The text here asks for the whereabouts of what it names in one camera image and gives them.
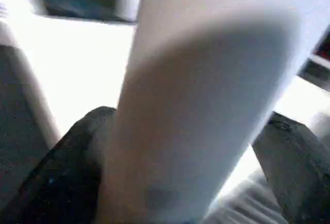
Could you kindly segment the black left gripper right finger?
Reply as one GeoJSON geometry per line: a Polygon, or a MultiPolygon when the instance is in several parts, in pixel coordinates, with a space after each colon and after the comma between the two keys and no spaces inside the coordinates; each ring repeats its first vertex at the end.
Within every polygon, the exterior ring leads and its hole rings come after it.
{"type": "Polygon", "coordinates": [[[329,223],[329,149],[305,125],[275,112],[252,147],[289,223],[329,223]]]}

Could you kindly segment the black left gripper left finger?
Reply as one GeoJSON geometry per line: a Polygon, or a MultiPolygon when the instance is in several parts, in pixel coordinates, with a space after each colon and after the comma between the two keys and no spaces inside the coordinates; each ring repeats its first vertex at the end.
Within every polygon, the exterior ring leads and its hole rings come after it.
{"type": "Polygon", "coordinates": [[[93,222],[101,166],[92,145],[114,113],[107,106],[90,111],[46,154],[19,190],[15,223],[93,222]]]}

